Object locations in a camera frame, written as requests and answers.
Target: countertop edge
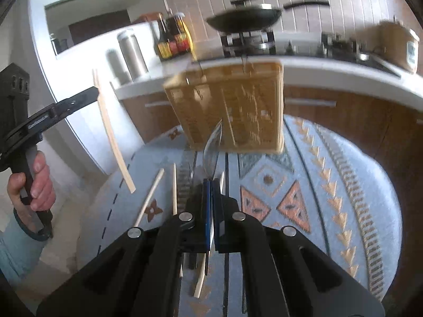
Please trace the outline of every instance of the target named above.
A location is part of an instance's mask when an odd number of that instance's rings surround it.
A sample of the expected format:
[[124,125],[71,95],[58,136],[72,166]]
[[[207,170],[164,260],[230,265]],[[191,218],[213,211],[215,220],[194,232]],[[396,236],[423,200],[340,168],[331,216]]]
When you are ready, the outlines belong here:
[[[286,56],[249,57],[251,62],[266,62],[278,59],[284,65],[284,84],[307,88],[327,88],[344,92],[369,95],[423,111],[423,78],[410,74],[393,65],[388,66],[401,78],[364,67],[361,65],[336,61]],[[201,61],[201,67],[241,63],[240,58],[213,59]],[[150,70],[141,80],[126,84],[115,90],[119,100],[141,95],[163,92],[163,83],[186,69],[192,69],[190,57],[174,59],[161,63]]]

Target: chopstick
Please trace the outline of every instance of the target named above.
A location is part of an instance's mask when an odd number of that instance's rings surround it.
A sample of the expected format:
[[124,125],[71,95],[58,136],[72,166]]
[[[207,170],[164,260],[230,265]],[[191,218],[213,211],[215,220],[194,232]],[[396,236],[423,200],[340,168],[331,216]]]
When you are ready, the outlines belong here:
[[[178,214],[178,199],[176,196],[176,164],[174,163],[172,166],[172,212],[173,215]],[[182,271],[182,263],[181,263],[181,270],[179,271],[179,277],[183,278],[183,271]]]
[[135,192],[135,185],[130,176],[128,168],[125,165],[125,161],[123,160],[122,153],[119,150],[118,142],[116,141],[116,138],[115,138],[115,133],[113,132],[112,124],[110,122],[110,117],[109,117],[109,114],[107,113],[106,101],[104,100],[104,92],[102,89],[102,85],[100,84],[99,73],[97,69],[93,69],[93,80],[94,80],[94,86],[96,86],[97,89],[99,90],[99,96],[97,98],[97,101],[99,103],[100,115],[102,117],[107,138],[109,139],[109,144],[112,148],[113,155],[115,155],[115,159],[118,162],[118,166],[122,173],[123,179],[125,180],[126,185],[128,186],[132,194]]
[[[224,180],[225,180],[225,172],[222,171],[222,174],[220,175],[220,181],[219,181],[220,192],[222,192],[222,190],[223,190]],[[214,227],[213,227],[213,223],[212,223],[212,227],[211,227],[211,230],[210,230],[210,240],[211,240],[210,247],[213,243],[213,237],[214,237]],[[194,297],[197,298],[197,299],[200,298],[201,289],[203,288],[204,277],[206,276],[205,272],[206,272],[206,254],[204,254],[203,261],[201,263],[200,276],[198,278],[197,285],[195,286]]]
[[144,215],[144,212],[147,209],[147,206],[149,205],[151,197],[153,196],[154,191],[156,190],[160,180],[162,179],[163,174],[164,174],[164,169],[160,168],[159,172],[157,173],[156,178],[154,179],[153,186],[150,188],[149,194],[147,195],[147,197],[144,200],[144,205],[142,206],[141,211],[138,214],[137,221],[135,222],[134,227],[139,226],[141,219],[142,219],[142,216]]

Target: stainless steel canister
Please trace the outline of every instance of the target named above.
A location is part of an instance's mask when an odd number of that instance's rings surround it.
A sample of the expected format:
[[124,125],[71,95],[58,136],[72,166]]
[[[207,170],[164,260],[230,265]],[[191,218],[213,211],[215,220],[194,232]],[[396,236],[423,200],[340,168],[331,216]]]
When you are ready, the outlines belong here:
[[127,29],[119,33],[118,42],[132,79],[135,80],[143,74],[148,73],[149,70],[145,65],[134,30]]

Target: frying pan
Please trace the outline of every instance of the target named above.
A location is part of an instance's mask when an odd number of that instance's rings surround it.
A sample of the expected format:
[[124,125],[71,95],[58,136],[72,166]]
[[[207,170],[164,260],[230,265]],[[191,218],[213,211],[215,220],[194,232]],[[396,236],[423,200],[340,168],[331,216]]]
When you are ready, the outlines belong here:
[[265,30],[276,23],[281,17],[283,10],[308,5],[329,6],[329,1],[325,0],[305,0],[303,2],[285,4],[282,8],[276,8],[271,4],[245,6],[246,1],[250,0],[231,0],[231,4],[235,8],[207,18],[206,22],[222,33],[259,31]]

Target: human hand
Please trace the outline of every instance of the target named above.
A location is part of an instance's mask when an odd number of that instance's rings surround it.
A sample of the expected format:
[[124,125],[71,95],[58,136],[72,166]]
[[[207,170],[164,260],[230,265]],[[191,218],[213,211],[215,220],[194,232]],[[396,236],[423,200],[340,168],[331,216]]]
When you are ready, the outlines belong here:
[[[46,157],[43,152],[37,152],[33,169],[35,177],[31,186],[31,196],[33,198],[31,209],[33,211],[45,211],[50,209],[54,204],[56,193],[50,179],[50,168],[46,163]],[[26,177],[24,173],[12,174],[7,184],[7,193],[21,221],[28,226],[31,217],[20,198],[20,190],[24,187],[25,181]]]

